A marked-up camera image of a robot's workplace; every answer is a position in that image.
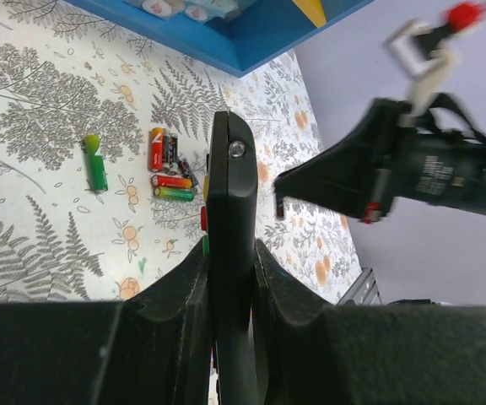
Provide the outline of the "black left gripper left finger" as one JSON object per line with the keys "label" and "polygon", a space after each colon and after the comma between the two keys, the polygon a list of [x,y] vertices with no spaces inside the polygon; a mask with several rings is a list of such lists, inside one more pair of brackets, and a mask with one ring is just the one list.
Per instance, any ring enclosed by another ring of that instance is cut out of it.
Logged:
{"label": "black left gripper left finger", "polygon": [[0,404],[204,404],[208,304],[201,246],[129,300],[0,304]]}

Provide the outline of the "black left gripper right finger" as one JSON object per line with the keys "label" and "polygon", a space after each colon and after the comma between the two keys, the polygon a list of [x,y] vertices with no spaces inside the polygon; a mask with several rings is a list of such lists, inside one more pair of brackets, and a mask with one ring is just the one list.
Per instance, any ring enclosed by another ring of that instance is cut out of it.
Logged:
{"label": "black left gripper right finger", "polygon": [[486,404],[486,306],[334,305],[256,243],[263,404]]}

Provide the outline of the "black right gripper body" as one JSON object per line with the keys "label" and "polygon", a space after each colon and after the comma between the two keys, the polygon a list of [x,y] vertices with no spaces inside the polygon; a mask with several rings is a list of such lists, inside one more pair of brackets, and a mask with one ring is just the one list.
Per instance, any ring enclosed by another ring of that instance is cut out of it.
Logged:
{"label": "black right gripper body", "polygon": [[396,198],[486,216],[486,135],[446,93],[401,126],[405,101],[377,98],[340,142],[281,173],[282,195],[371,224]]}

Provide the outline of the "black tv remote control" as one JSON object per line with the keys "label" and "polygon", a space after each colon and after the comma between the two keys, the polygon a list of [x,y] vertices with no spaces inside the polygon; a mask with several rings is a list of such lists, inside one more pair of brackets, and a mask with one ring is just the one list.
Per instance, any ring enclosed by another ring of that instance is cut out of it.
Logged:
{"label": "black tv remote control", "polygon": [[260,404],[251,319],[257,157],[249,125],[231,111],[214,115],[205,212],[219,403]]}

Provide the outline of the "dark silver AAA battery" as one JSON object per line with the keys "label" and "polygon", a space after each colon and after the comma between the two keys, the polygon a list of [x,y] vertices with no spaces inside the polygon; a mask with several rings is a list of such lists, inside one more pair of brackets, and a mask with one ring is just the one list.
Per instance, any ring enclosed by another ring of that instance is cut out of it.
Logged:
{"label": "dark silver AAA battery", "polygon": [[278,219],[284,219],[285,212],[284,212],[284,196],[277,195],[275,197],[275,204],[276,204],[276,217]]}

